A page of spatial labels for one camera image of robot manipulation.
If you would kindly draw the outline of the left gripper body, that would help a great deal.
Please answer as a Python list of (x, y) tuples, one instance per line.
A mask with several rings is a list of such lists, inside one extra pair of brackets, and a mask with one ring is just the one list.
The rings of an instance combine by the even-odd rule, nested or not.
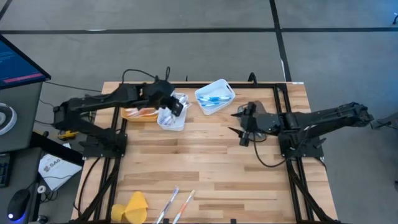
[(175, 87), (166, 80), (158, 80), (146, 84), (142, 89), (142, 97), (147, 101), (149, 108), (171, 108), (174, 105), (172, 93)]

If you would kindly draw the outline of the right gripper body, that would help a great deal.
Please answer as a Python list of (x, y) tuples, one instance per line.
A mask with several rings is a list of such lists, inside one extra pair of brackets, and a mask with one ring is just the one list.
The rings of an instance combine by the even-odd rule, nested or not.
[(241, 131), (249, 133), (249, 138), (266, 138), (280, 133), (280, 122), (277, 114), (268, 113), (262, 103), (256, 103), (253, 116), (239, 118)]

